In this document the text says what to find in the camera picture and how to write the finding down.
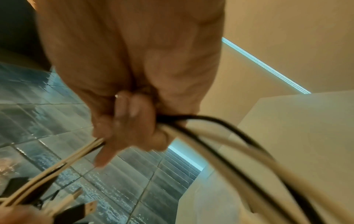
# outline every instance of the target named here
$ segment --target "led light strip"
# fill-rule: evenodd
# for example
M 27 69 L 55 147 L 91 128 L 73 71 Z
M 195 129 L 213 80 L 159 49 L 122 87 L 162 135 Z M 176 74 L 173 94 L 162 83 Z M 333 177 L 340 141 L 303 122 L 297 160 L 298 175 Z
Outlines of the led light strip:
M 294 87 L 295 89 L 297 89 L 299 92 L 303 93 L 303 94 L 310 94 L 311 92 L 306 90 L 305 88 L 303 88 L 302 86 L 300 86 L 299 84 L 295 83 L 293 80 L 289 79 L 288 77 L 284 76 L 283 74 L 281 74 L 280 72 L 274 70 L 272 67 L 270 67 L 269 65 L 265 64 L 264 62 L 262 62 L 261 60 L 259 60 L 258 58 L 256 58 L 255 56 L 251 55 L 250 53 L 248 53 L 247 51 L 243 50 L 242 48 L 240 48 L 239 46 L 237 46 L 236 44 L 234 44 L 233 42 L 229 41 L 228 39 L 226 39 L 225 37 L 222 38 L 222 42 L 227 44 L 228 46 L 230 46 L 232 49 L 236 50 L 237 52 L 241 53 L 243 56 L 247 57 L 248 59 L 250 59 L 251 61 L 253 61 L 254 63 L 258 64 L 259 66 L 261 66 L 262 68 L 264 68 L 265 70 L 269 71 L 270 73 L 272 73 L 273 75 L 275 75 L 276 77 L 278 77 L 279 79 L 283 80 L 284 82 L 286 82 L 287 84 L 289 84 L 290 86 Z

